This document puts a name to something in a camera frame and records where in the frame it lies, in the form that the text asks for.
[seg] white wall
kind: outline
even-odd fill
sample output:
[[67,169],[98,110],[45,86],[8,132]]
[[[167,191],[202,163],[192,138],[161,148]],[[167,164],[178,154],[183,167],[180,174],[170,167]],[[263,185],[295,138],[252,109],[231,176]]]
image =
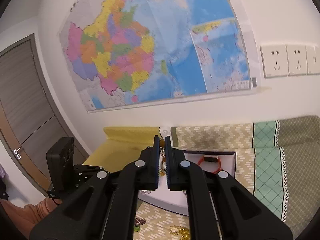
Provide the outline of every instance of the white wall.
[[[37,19],[41,0],[11,0],[0,18],[0,51],[32,33],[37,38]],[[17,168],[0,142],[0,163],[7,172],[5,179],[9,200],[17,205],[37,204],[42,195]]]
[[[266,80],[262,67],[261,85],[265,89],[255,95],[88,114],[68,74],[58,39],[74,1],[42,1],[39,39],[45,68],[61,107],[91,151],[104,141],[104,126],[222,124],[320,115],[320,101],[312,96],[320,91],[320,76]],[[320,45],[320,14],[311,0],[243,0],[243,3],[258,46],[273,42]]]
[[[36,17],[22,21],[0,33],[0,51],[32,33],[36,34],[37,40]],[[8,174],[6,180],[7,193],[9,195],[9,200],[13,204],[17,206],[24,206],[29,203],[37,204],[44,199],[44,195],[42,195],[18,169],[1,141],[0,163]]]
[[41,0],[11,0],[0,18],[0,33],[38,15]]

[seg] outlet faceplate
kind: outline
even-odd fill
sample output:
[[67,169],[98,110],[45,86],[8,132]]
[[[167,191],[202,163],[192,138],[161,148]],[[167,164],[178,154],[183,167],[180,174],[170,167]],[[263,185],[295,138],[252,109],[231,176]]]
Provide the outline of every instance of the outlet faceplate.
[[306,46],[287,45],[289,75],[307,74]]
[[307,63],[308,74],[320,74],[320,48],[307,46]]
[[285,45],[266,45],[261,46],[260,49],[264,76],[266,78],[287,76],[289,74],[287,49]]

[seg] door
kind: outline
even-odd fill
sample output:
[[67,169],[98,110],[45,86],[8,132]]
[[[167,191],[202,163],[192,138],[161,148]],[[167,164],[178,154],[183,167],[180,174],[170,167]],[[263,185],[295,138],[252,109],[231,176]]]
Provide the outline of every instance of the door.
[[[73,135],[39,75],[32,41],[27,37],[0,53],[0,129],[19,164],[46,191],[51,181],[46,153],[61,137]],[[74,163],[86,157],[75,145]]]

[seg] orange strap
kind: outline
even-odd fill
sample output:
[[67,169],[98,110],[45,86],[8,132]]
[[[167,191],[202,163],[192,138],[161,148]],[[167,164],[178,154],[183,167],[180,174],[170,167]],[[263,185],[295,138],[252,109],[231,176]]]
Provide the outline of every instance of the orange strap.
[[[222,171],[222,168],[221,168],[221,160],[219,158],[219,156],[216,156],[218,157],[218,164],[219,164],[219,167],[218,169],[216,169],[215,171],[212,171],[211,173],[213,174],[217,174],[219,171]],[[198,161],[198,166],[200,166],[200,164],[204,162],[204,156],[201,157],[201,159]]]

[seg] map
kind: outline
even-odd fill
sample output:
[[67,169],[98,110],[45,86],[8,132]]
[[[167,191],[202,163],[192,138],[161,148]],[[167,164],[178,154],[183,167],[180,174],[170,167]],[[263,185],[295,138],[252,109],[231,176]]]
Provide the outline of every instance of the map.
[[78,0],[59,37],[88,111],[250,89],[229,0]]

